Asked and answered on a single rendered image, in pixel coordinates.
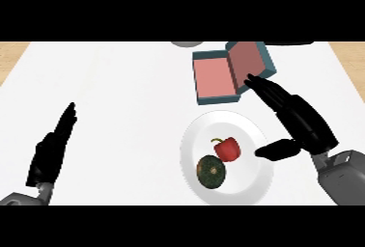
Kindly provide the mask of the grey round object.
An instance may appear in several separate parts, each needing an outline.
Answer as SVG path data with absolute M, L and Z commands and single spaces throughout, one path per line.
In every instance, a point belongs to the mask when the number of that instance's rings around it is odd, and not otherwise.
M 194 47 L 200 45 L 203 41 L 172 41 L 172 44 L 178 47 Z

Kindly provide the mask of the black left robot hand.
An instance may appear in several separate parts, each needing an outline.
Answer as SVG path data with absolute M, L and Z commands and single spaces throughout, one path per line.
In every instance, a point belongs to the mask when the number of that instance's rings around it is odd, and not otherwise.
M 71 136 L 76 117 L 76 104 L 70 103 L 54 132 L 49 132 L 36 145 L 25 185 L 36 187 L 40 183 L 55 183 L 61 173 L 65 146 Z

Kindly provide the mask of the dark green round squash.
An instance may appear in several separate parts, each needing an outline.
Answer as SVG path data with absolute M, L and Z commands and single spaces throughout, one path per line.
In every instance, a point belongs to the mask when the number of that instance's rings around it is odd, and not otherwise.
M 201 185 L 209 189 L 219 188 L 225 181 L 225 174 L 222 160 L 213 155 L 206 155 L 197 164 L 197 177 Z

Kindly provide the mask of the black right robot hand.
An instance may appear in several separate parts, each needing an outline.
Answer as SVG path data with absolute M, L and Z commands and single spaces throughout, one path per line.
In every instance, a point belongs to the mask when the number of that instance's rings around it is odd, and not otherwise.
M 291 95 L 272 81 L 249 75 L 246 85 L 257 93 L 283 123 L 291 138 L 281 139 L 256 150 L 256 156 L 278 161 L 302 151 L 312 155 L 328 152 L 339 140 L 320 113 L 299 95 Z

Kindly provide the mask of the white round plate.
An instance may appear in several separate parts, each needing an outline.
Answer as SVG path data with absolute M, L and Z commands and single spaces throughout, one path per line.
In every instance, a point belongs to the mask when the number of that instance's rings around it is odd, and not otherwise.
M 271 186 L 274 167 L 256 157 L 266 144 L 254 123 L 229 111 L 204 114 L 182 138 L 182 173 L 209 205 L 254 205 Z

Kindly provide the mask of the red bell pepper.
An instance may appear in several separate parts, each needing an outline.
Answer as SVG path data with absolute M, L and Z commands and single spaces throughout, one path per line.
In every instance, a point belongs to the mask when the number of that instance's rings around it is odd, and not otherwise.
M 215 138 L 213 142 L 216 154 L 223 162 L 234 161 L 241 155 L 241 149 L 237 140 L 229 137 L 225 140 L 221 138 Z

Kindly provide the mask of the teal box with pink inside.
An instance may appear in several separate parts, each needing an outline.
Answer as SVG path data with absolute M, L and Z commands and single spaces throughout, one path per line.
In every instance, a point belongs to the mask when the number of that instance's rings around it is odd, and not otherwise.
M 192 71 L 200 105 L 238 102 L 249 74 L 269 78 L 277 68 L 262 41 L 229 41 L 225 50 L 195 51 Z

